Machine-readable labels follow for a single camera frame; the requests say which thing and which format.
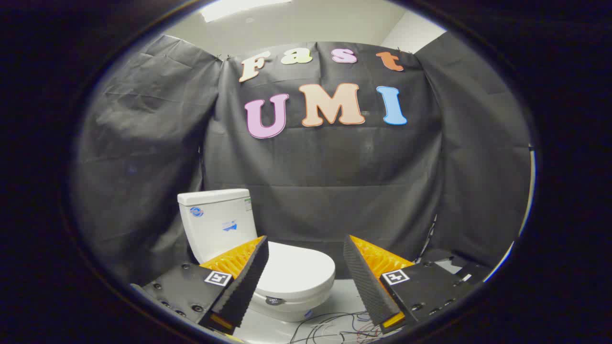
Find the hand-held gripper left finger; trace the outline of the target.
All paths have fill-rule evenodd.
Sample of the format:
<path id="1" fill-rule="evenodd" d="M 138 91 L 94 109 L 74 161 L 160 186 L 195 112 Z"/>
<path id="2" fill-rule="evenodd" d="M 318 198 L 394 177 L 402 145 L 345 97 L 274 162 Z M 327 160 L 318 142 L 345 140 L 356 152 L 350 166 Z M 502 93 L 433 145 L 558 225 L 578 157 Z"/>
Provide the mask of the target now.
<path id="1" fill-rule="evenodd" d="M 174 322 L 230 336 L 242 325 L 268 257 L 268 239 L 261 236 L 204 264 L 181 263 L 131 288 Z"/>

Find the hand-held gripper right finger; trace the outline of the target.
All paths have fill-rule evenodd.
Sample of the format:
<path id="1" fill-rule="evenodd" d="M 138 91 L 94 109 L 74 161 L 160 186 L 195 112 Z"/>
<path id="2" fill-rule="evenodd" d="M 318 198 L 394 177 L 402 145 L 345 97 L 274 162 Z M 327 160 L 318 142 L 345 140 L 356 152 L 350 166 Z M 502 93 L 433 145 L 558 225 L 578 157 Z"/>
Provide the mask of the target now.
<path id="1" fill-rule="evenodd" d="M 343 256 L 371 321 L 383 333 L 430 322 L 455 309 L 474 289 L 437 263 L 413 263 L 356 236 Z"/>

